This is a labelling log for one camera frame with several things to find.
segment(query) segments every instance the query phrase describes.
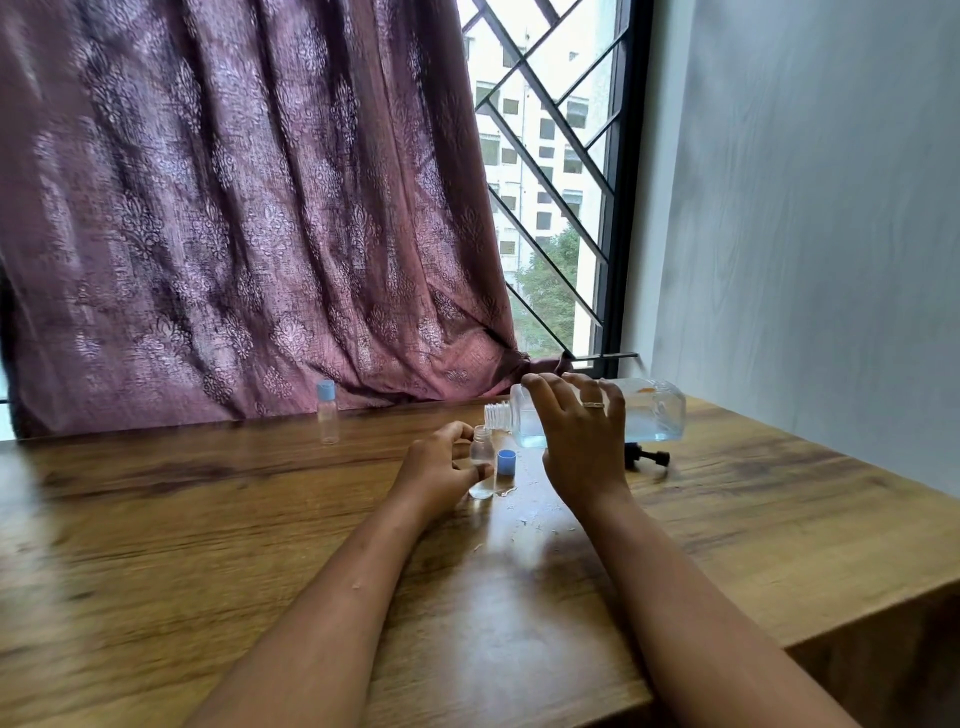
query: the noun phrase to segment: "blue bottle cap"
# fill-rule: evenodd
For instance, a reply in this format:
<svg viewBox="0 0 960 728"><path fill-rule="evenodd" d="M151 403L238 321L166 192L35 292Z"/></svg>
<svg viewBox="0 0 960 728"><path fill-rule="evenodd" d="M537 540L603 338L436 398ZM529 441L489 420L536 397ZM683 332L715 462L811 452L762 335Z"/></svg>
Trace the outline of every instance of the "blue bottle cap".
<svg viewBox="0 0 960 728"><path fill-rule="evenodd" d="M516 475L516 453L511 449L503 449L496 454L496 474L504 477Z"/></svg>
<svg viewBox="0 0 960 728"><path fill-rule="evenodd" d="M317 382L317 399L320 401L334 401L337 399L337 382L333 379L324 379Z"/></svg>

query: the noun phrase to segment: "white wall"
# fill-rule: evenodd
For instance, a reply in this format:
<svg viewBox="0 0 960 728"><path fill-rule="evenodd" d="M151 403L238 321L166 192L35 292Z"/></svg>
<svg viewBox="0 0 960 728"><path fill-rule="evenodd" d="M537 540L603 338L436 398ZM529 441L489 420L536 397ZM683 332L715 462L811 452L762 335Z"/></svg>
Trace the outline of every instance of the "white wall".
<svg viewBox="0 0 960 728"><path fill-rule="evenodd" d="M955 0L699 0L652 371L960 496L958 37Z"/></svg>
<svg viewBox="0 0 960 728"><path fill-rule="evenodd" d="M694 0L654 3L620 348L637 352L639 358L624 359L620 376L647 374L653 361L693 8Z"/></svg>

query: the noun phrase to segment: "tree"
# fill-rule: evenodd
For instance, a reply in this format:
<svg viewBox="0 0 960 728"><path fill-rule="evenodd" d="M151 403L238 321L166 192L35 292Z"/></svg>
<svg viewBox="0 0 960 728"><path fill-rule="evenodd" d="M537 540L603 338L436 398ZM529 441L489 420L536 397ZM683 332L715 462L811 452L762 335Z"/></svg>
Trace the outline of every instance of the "tree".
<svg viewBox="0 0 960 728"><path fill-rule="evenodd" d="M576 285L577 258L580 255L580 236L576 231L567 225L563 232L551 237L541 247L566 279ZM537 311L537 315L560 340L572 349L573 312L576 303L546 261L534 253L530 262L516 272L516 283L517 293ZM513 297L511 308L514 313L517 343L523 351L534 357L556 356L560 352L560 346L553 337L537 323L530 311Z"/></svg>

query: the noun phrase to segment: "bottle neck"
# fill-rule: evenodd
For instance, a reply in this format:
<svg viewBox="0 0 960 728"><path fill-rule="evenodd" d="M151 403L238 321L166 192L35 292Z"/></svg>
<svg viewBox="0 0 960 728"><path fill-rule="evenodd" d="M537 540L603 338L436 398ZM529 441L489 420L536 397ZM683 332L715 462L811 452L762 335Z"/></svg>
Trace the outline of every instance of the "bottle neck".
<svg viewBox="0 0 960 728"><path fill-rule="evenodd" d="M494 402L483 408L484 425L487 431L495 429L510 432L512 429L510 403L506 401Z"/></svg>

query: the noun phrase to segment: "wrist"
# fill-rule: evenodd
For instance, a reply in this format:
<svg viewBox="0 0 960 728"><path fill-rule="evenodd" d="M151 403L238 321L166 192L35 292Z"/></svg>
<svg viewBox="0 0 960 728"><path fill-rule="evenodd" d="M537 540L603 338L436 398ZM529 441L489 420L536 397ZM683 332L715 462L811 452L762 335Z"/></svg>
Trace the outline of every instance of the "wrist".
<svg viewBox="0 0 960 728"><path fill-rule="evenodd" d="M417 498L414 494L391 491L380 504L380 510L384 511L391 522L409 530L414 538L419 538L430 524L426 505L421 501L422 498Z"/></svg>
<svg viewBox="0 0 960 728"><path fill-rule="evenodd" d="M626 482L597 488L588 500L571 508L585 530L604 528L625 509L639 508Z"/></svg>

